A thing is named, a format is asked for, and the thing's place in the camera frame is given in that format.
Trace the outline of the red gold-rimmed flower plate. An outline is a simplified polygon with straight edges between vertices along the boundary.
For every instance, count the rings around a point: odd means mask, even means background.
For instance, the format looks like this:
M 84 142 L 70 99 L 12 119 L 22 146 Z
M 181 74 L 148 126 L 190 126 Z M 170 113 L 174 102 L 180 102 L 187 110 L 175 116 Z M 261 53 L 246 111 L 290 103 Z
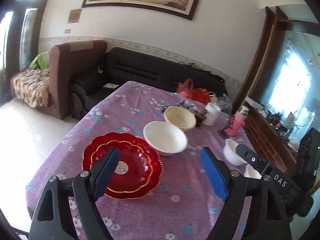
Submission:
M 91 164 L 103 159 L 109 149 L 119 151 L 118 165 L 108 185 L 114 193 L 134 193 L 145 187 L 153 174 L 149 155 L 129 141 L 111 140 L 103 143 L 91 155 Z

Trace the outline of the red plate with gold text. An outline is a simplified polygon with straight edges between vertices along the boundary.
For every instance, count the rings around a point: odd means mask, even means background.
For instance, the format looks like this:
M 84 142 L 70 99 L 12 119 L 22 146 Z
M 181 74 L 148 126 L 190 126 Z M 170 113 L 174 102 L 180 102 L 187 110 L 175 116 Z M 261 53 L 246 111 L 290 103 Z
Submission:
M 163 164 L 159 154 L 143 139 L 129 133 L 98 136 L 84 149 L 82 169 L 89 170 L 111 148 L 119 151 L 119 162 L 105 191 L 114 199 L 138 199 L 160 183 Z

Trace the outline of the large white foam bowl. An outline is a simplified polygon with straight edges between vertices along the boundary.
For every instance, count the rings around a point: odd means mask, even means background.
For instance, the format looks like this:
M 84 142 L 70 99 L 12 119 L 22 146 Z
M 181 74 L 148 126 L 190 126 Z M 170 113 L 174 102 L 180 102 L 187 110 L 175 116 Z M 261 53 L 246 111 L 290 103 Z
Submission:
M 152 121 L 143 128 L 145 141 L 162 156 L 183 152 L 188 146 L 188 138 L 178 127 L 163 121 Z

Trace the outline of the cream plastic colander bowl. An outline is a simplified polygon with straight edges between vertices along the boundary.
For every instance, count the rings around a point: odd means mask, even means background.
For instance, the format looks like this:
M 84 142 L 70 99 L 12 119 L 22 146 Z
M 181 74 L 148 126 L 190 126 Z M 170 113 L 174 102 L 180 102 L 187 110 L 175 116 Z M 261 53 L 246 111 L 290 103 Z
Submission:
M 164 111 L 163 115 L 166 122 L 175 125 L 183 132 L 189 131 L 196 126 L 195 115 L 182 107 L 169 107 Z

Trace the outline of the purple floral tablecloth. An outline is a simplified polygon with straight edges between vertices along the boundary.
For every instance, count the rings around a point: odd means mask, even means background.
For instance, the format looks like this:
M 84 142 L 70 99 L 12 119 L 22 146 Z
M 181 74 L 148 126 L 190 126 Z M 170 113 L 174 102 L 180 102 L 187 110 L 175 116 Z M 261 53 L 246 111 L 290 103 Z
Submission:
M 96 161 L 109 143 L 125 149 L 126 159 L 114 173 L 117 184 L 129 183 L 129 190 L 108 189 L 97 208 L 114 239 L 205 239 L 223 207 L 200 164 L 200 149 L 209 147 L 223 158 L 225 142 L 217 134 L 225 126 L 222 113 L 211 126 L 186 133 L 187 148 L 170 157 L 159 156 L 143 137 L 143 128 L 163 121 L 162 107 L 181 101 L 177 94 L 129 81 L 94 106 L 66 134 L 27 187 L 27 208 L 36 209 L 51 176 L 73 178 L 83 164 Z M 84 150 L 100 142 L 85 156 Z

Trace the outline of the black phone stand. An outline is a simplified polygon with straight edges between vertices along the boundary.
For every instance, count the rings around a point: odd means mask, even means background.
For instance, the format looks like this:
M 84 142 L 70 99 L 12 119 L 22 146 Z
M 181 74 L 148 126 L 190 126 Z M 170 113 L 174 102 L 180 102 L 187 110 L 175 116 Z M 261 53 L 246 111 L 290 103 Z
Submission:
M 234 125 L 234 118 L 230 118 L 227 122 L 227 125 L 221 129 L 218 130 L 218 135 L 222 137 L 223 139 L 228 139 L 231 136 L 229 133 L 233 130 L 233 125 Z

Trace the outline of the pink knit-sleeved thermos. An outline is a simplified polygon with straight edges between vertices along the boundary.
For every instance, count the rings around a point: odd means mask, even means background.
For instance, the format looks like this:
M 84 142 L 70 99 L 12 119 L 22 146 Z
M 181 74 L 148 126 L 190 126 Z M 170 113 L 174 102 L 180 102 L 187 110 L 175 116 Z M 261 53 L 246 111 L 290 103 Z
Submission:
M 245 125 L 246 118 L 249 114 L 249 108 L 245 105 L 241 105 L 236 113 L 229 120 L 229 127 L 226 129 L 226 133 L 233 137 L 237 135 L 240 128 Z

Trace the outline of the black sofa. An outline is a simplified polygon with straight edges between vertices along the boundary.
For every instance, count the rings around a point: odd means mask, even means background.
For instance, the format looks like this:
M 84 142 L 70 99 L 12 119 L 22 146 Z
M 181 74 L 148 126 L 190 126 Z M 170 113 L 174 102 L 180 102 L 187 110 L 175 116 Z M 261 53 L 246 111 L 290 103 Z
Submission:
M 209 71 L 197 69 L 195 64 L 176 63 L 124 48 L 113 48 L 93 66 L 69 81 L 72 117 L 81 120 L 90 109 L 114 92 L 111 83 L 122 86 L 136 81 L 168 92 L 175 92 L 178 84 L 192 79 L 194 88 L 204 88 L 216 96 L 226 95 L 225 80 Z

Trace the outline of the patterned blanket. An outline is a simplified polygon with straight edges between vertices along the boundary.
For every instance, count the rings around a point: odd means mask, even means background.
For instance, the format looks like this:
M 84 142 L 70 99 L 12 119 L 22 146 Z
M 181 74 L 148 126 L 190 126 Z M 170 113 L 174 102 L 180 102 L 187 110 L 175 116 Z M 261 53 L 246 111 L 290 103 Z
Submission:
M 11 79 L 11 93 L 30 107 L 48 107 L 50 106 L 49 76 L 50 71 L 27 68 Z

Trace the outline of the clear plastic bag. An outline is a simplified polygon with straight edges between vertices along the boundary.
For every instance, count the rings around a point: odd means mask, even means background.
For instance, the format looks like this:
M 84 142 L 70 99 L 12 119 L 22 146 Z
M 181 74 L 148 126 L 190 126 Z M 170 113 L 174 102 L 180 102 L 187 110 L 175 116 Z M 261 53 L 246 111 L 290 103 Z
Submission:
M 217 106 L 221 109 L 222 113 L 231 114 L 232 113 L 232 104 L 229 100 L 229 97 L 226 94 L 218 97 L 215 101 Z

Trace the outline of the white plastic jar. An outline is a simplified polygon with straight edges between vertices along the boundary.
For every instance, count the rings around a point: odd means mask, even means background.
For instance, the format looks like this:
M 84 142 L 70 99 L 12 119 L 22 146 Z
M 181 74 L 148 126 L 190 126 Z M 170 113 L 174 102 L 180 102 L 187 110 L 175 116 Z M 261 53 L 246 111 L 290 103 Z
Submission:
M 206 126 L 212 126 L 214 122 L 217 120 L 217 118 L 220 115 L 221 108 L 216 104 L 209 102 L 204 108 L 206 112 L 206 118 L 203 121 L 203 124 Z

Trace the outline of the dark bottle with cork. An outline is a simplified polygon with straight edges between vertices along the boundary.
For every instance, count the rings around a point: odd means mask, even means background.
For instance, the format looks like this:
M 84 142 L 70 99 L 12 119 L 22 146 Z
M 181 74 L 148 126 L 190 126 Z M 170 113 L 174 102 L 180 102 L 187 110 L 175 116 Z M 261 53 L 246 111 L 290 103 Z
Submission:
M 205 109 L 203 109 L 202 111 L 195 112 L 195 118 L 196 118 L 196 127 L 200 127 L 202 125 L 202 123 L 204 122 L 204 120 L 206 120 L 206 115 L 207 115 L 207 111 Z

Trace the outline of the green cloth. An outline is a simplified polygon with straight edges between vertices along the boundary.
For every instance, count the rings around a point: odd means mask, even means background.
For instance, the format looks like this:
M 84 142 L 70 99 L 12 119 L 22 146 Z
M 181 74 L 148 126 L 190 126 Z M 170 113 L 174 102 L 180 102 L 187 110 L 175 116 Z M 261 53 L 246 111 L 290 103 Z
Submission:
M 44 72 L 49 71 L 50 70 L 49 52 L 46 51 L 37 55 L 29 65 L 29 68 L 30 69 L 40 68 Z

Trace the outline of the red plastic bag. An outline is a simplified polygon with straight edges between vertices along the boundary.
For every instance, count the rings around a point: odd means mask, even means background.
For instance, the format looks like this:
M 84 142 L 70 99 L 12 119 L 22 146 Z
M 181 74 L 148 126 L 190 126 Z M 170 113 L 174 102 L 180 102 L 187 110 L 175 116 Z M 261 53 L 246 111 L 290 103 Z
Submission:
M 184 98 L 197 101 L 205 105 L 210 102 L 208 90 L 204 88 L 194 88 L 192 79 L 186 79 L 183 83 L 179 83 L 176 93 L 180 94 Z

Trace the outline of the wooden glass door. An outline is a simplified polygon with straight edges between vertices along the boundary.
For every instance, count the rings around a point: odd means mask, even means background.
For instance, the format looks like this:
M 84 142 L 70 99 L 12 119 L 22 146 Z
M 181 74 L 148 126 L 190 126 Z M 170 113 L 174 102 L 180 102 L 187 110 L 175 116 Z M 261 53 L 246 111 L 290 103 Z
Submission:
M 1 105 L 10 101 L 10 81 L 38 55 L 48 0 L 1 0 Z

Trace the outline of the small wall plaque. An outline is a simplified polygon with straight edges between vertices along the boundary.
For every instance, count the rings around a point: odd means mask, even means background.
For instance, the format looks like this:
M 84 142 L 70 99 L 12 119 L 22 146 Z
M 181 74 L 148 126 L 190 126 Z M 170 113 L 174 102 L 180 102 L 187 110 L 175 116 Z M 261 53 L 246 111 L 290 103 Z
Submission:
M 68 16 L 68 24 L 72 23 L 78 23 L 80 20 L 80 16 L 82 13 L 82 9 L 73 9 L 70 11 L 69 16 Z

